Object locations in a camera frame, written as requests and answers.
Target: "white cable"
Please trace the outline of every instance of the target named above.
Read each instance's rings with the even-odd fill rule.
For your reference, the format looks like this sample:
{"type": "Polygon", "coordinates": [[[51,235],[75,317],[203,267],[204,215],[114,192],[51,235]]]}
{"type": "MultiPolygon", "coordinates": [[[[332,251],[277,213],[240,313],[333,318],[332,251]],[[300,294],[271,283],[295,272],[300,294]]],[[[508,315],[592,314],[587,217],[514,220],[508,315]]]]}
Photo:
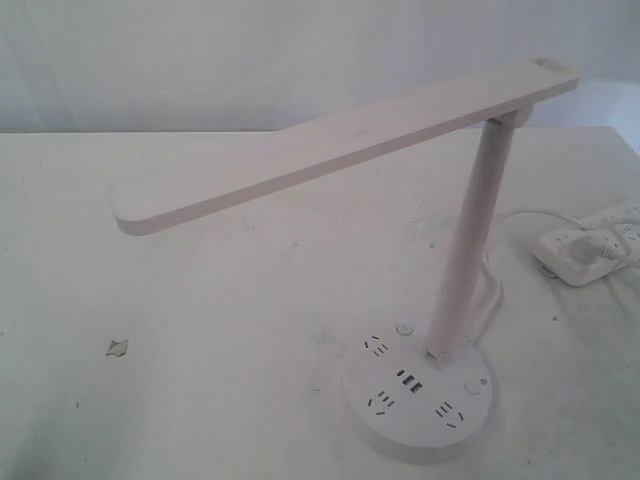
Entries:
{"type": "MultiPolygon", "coordinates": [[[[489,233],[491,233],[491,231],[498,224],[502,223],[506,219],[511,218],[515,215],[521,215],[525,213],[533,213],[538,215],[546,215],[548,217],[559,218],[573,225],[574,227],[579,228],[580,230],[585,230],[585,231],[609,228],[611,232],[616,236],[616,238],[621,243],[622,247],[627,253],[631,252],[631,247],[629,246],[625,238],[622,236],[622,234],[620,234],[620,232],[618,232],[618,230],[613,227],[615,227],[616,225],[640,225],[640,220],[637,220],[635,218],[623,218],[620,220],[605,220],[598,223],[585,223],[585,222],[582,222],[581,220],[575,219],[573,217],[569,217],[568,215],[554,212],[553,210],[520,208],[520,209],[509,210],[505,213],[496,215],[495,220],[491,225],[491,228],[489,229],[489,233]]],[[[615,255],[616,256],[611,257],[611,259],[618,260],[620,262],[624,262],[629,265],[633,265],[640,268],[640,261],[626,258],[624,255],[619,255],[617,253],[615,253],[615,255]]],[[[489,322],[497,314],[497,311],[501,306],[502,300],[504,297],[504,287],[502,286],[502,283],[496,278],[494,273],[491,271],[491,265],[489,263],[489,255],[486,250],[482,257],[481,272],[487,279],[487,288],[491,292],[491,297],[490,297],[490,300],[487,300],[486,302],[486,305],[488,305],[488,307],[484,309],[485,310],[484,314],[480,316],[481,320],[476,321],[470,325],[470,328],[469,328],[470,333],[467,335],[467,341],[471,343],[476,342],[478,338],[482,335],[482,333],[484,333],[484,331],[488,328],[489,322]]]]}

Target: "white power strip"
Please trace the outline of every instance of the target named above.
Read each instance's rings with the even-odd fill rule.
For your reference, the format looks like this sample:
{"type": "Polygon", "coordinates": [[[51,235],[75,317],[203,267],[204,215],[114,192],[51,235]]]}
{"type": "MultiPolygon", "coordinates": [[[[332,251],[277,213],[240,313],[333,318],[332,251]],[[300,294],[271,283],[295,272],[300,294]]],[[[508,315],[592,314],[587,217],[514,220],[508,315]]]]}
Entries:
{"type": "MultiPolygon", "coordinates": [[[[640,205],[633,202],[625,202],[602,212],[590,215],[582,219],[586,224],[597,224],[605,220],[621,220],[634,218],[640,220],[640,205]]],[[[630,258],[640,258],[640,225],[617,225],[615,228],[629,243],[631,248],[630,258]]],[[[557,275],[564,282],[573,287],[581,287],[598,278],[608,275],[614,270],[625,266],[616,260],[608,260],[599,257],[590,265],[584,265],[573,259],[569,253],[571,244],[580,237],[597,237],[600,241],[613,248],[620,255],[626,255],[622,245],[610,228],[601,230],[582,231],[574,226],[559,228],[540,237],[533,249],[544,267],[557,275]]]]}

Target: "white wall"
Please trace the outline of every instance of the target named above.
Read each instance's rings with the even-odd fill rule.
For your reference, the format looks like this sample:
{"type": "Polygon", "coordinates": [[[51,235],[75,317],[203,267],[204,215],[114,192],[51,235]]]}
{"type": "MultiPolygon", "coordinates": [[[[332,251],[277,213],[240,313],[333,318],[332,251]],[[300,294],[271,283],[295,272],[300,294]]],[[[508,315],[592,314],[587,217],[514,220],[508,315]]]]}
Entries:
{"type": "Polygon", "coordinates": [[[0,130],[279,129],[539,55],[586,81],[533,124],[610,123],[640,81],[639,4],[0,0],[0,130]]]}

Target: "table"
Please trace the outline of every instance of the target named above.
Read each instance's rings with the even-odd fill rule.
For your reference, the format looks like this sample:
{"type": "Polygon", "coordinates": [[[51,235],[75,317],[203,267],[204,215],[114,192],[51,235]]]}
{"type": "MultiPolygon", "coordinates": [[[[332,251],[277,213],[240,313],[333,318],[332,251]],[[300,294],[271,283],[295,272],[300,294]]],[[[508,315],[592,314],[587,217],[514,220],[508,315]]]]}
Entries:
{"type": "MultiPolygon", "coordinates": [[[[477,129],[155,235],[117,230],[114,182],[253,135],[0,136],[0,477],[637,476],[640,273],[546,279],[531,249],[554,219],[492,234],[505,302],[479,348],[498,391],[473,448],[406,465],[344,422],[350,336],[434,303],[477,129]],[[114,339],[125,356],[105,356],[114,339]]],[[[639,181],[611,128],[521,129],[498,211],[586,216],[639,181]]]]}

